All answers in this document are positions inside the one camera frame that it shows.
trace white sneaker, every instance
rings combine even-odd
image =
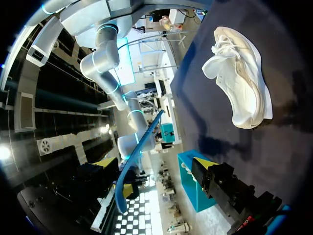
[[[261,71],[261,55],[244,35],[234,29],[217,27],[215,54],[202,67],[209,79],[225,92],[231,103],[235,126],[251,129],[264,118],[272,119],[272,103]]]

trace dark blue table surface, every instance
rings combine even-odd
[[[262,56],[273,120],[255,130],[235,127],[230,102],[201,68],[213,55],[214,30],[233,28]],[[293,37],[261,1],[213,3],[171,84],[184,150],[227,162],[257,195],[268,190],[290,203],[309,170],[313,153],[313,84]]]

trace teal container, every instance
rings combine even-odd
[[[173,125],[171,123],[161,125],[161,134],[165,143],[172,143],[175,141]]]
[[[216,201],[211,198],[208,199],[205,193],[202,191],[201,185],[198,182],[195,182],[192,178],[192,175],[188,174],[187,170],[181,166],[182,163],[191,170],[192,159],[198,157],[209,161],[206,157],[201,155],[196,150],[190,150],[187,152],[177,154],[181,184],[184,188],[192,206],[196,212],[201,212],[213,205],[216,204]]]

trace light fixture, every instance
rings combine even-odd
[[[0,146],[0,160],[8,159],[10,156],[10,150],[5,146]]]
[[[108,129],[107,129],[105,126],[101,126],[101,127],[100,127],[100,132],[101,132],[102,134],[107,133],[107,132],[108,132]]]

